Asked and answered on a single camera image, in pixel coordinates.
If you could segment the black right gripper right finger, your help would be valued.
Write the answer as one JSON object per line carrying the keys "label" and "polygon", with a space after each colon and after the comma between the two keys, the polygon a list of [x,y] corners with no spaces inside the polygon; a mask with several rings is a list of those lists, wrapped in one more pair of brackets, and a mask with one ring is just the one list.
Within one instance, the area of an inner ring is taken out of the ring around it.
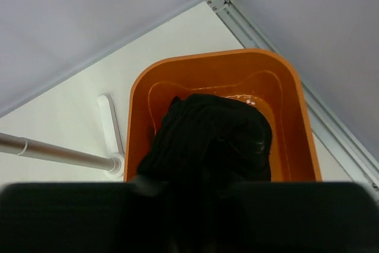
{"label": "black right gripper right finger", "polygon": [[243,182],[227,192],[225,252],[378,252],[378,206],[353,182]]}

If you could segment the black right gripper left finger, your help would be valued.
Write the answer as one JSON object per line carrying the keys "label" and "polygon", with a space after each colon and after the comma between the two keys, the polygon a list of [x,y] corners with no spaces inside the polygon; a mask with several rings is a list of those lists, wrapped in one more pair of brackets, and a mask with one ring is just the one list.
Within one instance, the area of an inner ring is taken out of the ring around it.
{"label": "black right gripper left finger", "polygon": [[162,182],[19,183],[1,190],[2,252],[168,252]]}

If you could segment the black shorts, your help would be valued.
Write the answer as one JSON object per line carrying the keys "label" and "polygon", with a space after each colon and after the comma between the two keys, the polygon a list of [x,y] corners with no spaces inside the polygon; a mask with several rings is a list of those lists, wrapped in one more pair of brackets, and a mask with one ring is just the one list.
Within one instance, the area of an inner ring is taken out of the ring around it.
{"label": "black shorts", "polygon": [[253,106],[210,94],[172,99],[137,174],[168,191],[169,248],[216,246],[216,208],[237,182],[269,182],[272,130]]}

